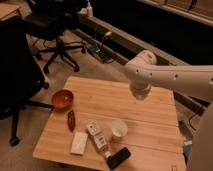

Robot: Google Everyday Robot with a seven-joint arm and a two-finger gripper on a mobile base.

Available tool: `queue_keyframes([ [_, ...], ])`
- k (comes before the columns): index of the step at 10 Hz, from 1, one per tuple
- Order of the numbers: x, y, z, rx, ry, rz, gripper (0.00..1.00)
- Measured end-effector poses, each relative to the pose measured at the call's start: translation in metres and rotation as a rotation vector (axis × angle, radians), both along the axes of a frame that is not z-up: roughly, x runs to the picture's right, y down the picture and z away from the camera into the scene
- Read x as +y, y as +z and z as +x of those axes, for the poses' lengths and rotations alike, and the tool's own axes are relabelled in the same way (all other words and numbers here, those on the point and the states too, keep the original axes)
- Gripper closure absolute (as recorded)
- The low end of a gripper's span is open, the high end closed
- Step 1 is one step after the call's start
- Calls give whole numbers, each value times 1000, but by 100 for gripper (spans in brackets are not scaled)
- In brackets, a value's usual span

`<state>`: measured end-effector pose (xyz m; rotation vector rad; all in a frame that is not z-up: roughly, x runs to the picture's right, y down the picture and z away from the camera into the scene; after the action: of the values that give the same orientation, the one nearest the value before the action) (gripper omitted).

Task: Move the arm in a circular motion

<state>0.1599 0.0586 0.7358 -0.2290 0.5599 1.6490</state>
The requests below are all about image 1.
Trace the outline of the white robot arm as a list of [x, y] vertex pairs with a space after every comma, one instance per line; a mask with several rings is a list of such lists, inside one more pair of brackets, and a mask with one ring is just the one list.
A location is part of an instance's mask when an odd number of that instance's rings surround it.
[[145, 98], [152, 86], [209, 102], [193, 138], [186, 171], [213, 171], [213, 65], [157, 65], [143, 50], [124, 66], [134, 96]]

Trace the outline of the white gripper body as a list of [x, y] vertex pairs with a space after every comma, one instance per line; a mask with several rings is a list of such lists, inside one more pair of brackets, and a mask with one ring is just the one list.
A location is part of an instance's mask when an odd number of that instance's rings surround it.
[[131, 90], [132, 95], [136, 99], [143, 100], [148, 96], [148, 94], [151, 90], [151, 85], [147, 84], [147, 83], [131, 82], [130, 90]]

